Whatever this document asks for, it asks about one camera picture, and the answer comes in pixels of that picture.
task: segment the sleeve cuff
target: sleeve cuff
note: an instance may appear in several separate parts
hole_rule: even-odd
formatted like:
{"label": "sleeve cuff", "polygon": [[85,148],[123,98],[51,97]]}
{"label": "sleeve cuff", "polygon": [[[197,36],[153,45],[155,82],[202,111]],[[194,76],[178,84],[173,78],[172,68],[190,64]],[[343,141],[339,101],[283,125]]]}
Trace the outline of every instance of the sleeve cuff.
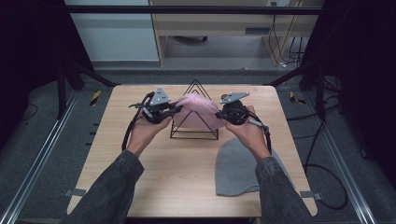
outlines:
{"label": "sleeve cuff", "polygon": [[123,150],[114,162],[118,163],[123,171],[131,175],[136,181],[145,170],[140,160],[129,150]]}
{"label": "sleeve cuff", "polygon": [[257,163],[256,176],[258,178],[267,179],[279,174],[283,175],[284,172],[274,157],[266,157]]}

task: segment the wooden tabletop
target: wooden tabletop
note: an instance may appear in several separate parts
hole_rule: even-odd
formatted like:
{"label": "wooden tabletop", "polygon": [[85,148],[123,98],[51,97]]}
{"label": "wooden tabletop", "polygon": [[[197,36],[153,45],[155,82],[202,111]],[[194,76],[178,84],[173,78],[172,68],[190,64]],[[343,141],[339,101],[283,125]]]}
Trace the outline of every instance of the wooden tabletop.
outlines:
{"label": "wooden tabletop", "polygon": [[[121,152],[121,143],[136,109],[131,104],[156,91],[159,86],[115,87],[79,177],[76,189],[88,190],[96,178]],[[162,86],[172,102],[188,86]],[[241,99],[254,105],[256,114],[269,126],[273,149],[283,161],[297,192],[310,190],[296,147],[291,137],[276,90],[268,86],[205,85],[210,98],[219,104],[220,96],[231,91],[248,91]],[[156,135],[140,156],[145,172],[136,184],[128,217],[260,217],[259,192],[238,197],[216,195],[215,164],[220,147],[235,136],[219,129],[219,140],[170,138],[171,126]],[[73,196],[67,212],[77,205]],[[313,199],[304,199],[314,216]]]}

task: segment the human hand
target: human hand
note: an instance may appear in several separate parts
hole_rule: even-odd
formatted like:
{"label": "human hand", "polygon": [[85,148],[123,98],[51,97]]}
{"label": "human hand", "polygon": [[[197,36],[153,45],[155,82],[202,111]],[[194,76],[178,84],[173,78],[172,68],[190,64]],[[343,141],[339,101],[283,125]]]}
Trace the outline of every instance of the human hand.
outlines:
{"label": "human hand", "polygon": [[[247,110],[255,113],[253,105],[249,105]],[[257,162],[265,157],[270,157],[267,146],[265,145],[262,128],[258,127],[248,120],[242,125],[233,125],[230,122],[225,123],[225,128],[238,137],[239,141],[253,154]]]}
{"label": "human hand", "polygon": [[131,136],[129,140],[128,147],[126,149],[133,152],[137,158],[139,158],[140,154],[149,145],[154,136],[160,132],[162,129],[166,128],[171,121],[172,118],[166,118],[159,124],[152,124],[143,117],[143,114],[140,112],[139,116],[141,117],[134,124],[134,128],[131,131]]}

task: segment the pink cloth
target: pink cloth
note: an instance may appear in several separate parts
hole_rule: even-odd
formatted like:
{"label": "pink cloth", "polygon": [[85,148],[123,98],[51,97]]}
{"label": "pink cloth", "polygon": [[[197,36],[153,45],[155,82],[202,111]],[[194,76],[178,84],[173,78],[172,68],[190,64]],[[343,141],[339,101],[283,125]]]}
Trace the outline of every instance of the pink cloth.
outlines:
{"label": "pink cloth", "polygon": [[174,115],[174,122],[177,127],[211,131],[224,126],[224,121],[216,118],[216,113],[219,112],[218,106],[213,101],[200,94],[185,94],[178,99],[177,105],[183,105],[181,111]]}

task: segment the gray sleeve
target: gray sleeve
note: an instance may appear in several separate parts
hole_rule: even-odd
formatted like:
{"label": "gray sleeve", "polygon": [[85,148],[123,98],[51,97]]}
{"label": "gray sleeve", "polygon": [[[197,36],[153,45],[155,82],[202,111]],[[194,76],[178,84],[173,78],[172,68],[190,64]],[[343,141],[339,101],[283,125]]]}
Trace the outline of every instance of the gray sleeve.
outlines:
{"label": "gray sleeve", "polygon": [[124,150],[62,223],[123,223],[134,197],[134,185],[143,171],[136,155]]}
{"label": "gray sleeve", "polygon": [[315,223],[300,195],[272,157],[256,166],[260,185],[262,223]]}

